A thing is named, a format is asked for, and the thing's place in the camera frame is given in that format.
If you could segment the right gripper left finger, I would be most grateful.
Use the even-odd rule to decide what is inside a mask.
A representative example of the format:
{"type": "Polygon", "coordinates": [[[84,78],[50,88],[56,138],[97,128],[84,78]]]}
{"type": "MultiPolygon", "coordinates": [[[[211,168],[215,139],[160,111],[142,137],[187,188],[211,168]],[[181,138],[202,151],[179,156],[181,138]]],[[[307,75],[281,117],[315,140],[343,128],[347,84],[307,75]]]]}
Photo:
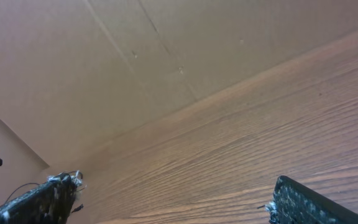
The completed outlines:
{"type": "Polygon", "coordinates": [[[0,224],[65,224],[83,184],[80,171],[48,177],[34,189],[0,206],[0,224]]]}

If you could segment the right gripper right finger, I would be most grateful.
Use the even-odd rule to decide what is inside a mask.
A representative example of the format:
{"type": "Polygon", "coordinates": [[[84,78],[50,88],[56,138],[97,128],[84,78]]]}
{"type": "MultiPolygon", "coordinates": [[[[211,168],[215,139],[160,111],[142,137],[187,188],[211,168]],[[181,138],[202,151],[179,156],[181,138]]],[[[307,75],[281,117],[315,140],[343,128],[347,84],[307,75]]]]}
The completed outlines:
{"type": "Polygon", "coordinates": [[[285,175],[265,211],[272,224],[358,224],[358,214],[285,175]]]}

